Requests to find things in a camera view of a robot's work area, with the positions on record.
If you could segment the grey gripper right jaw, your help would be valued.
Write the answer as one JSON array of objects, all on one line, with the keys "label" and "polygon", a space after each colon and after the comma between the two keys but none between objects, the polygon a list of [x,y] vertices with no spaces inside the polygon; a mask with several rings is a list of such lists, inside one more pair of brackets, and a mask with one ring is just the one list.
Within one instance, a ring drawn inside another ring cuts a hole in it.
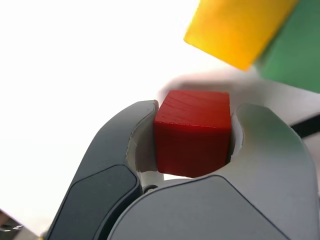
[{"label": "grey gripper right jaw", "polygon": [[259,105],[241,105],[232,124],[227,165],[160,183],[120,215],[109,239],[319,239],[316,167],[301,138]]}]

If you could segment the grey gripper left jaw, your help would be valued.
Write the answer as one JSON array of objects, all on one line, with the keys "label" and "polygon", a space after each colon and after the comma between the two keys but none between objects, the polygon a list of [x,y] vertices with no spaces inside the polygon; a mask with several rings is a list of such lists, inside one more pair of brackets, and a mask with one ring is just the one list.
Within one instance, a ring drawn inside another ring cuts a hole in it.
[{"label": "grey gripper left jaw", "polygon": [[153,120],[156,100],[136,102],[95,135],[47,232],[48,240],[105,240],[158,171]]}]

